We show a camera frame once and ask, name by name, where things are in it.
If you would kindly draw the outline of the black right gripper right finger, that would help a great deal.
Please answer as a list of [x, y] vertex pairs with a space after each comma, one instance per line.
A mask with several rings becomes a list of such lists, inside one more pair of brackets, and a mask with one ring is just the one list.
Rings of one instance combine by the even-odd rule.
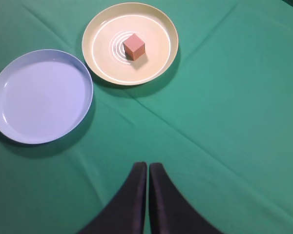
[[187, 202], [161, 163], [149, 166], [149, 219], [153, 234], [219, 234]]

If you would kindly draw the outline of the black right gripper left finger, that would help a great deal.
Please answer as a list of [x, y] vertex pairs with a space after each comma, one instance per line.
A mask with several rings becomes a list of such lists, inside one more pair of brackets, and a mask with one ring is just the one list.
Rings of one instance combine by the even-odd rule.
[[105, 208], [80, 234], [142, 234], [147, 192], [147, 164], [136, 162], [125, 182]]

